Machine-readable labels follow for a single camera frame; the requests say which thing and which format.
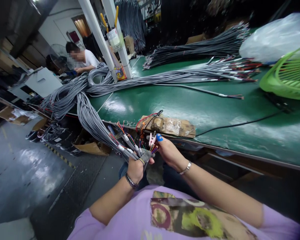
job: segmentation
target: white t-shirt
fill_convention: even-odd
[[[84,50],[84,55],[86,57],[86,62],[78,63],[77,67],[89,67],[90,65],[94,66],[95,68],[98,67],[100,62],[98,59],[93,55],[93,53],[89,50]]]

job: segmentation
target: bracelet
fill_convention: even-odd
[[[133,188],[133,189],[136,189],[139,184],[135,184],[131,179],[130,177],[128,176],[128,174],[126,173],[125,174],[125,177],[126,177],[126,180],[128,181],[128,183],[130,184],[130,186]]]
[[[192,164],[192,162],[189,161],[188,166],[186,167],[186,169],[183,170],[183,171],[182,171],[181,173],[179,173],[179,174],[182,175],[182,174],[188,172],[188,171],[190,170],[191,164]]]

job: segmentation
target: hand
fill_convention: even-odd
[[[83,68],[75,68],[74,69],[77,73],[83,73],[84,69]]]
[[[189,161],[182,156],[176,146],[161,134],[157,134],[157,144],[159,153],[163,160],[178,173],[188,166]]]
[[[153,164],[153,158],[149,159],[149,164]],[[143,178],[143,163],[140,160],[135,161],[129,158],[127,174],[133,183],[138,184]]]

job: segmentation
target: man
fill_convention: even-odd
[[[73,42],[67,42],[66,50],[67,53],[69,53],[73,59],[75,59],[79,63],[83,63],[83,65],[85,66],[85,67],[76,67],[74,69],[78,74],[81,74],[83,72],[90,72],[92,69],[95,69],[100,63],[91,51],[89,50],[82,51]]]

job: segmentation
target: white machine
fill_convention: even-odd
[[[61,86],[59,78],[47,68],[40,67],[29,74],[22,75],[8,91],[26,102],[33,97],[32,93],[45,98]]]

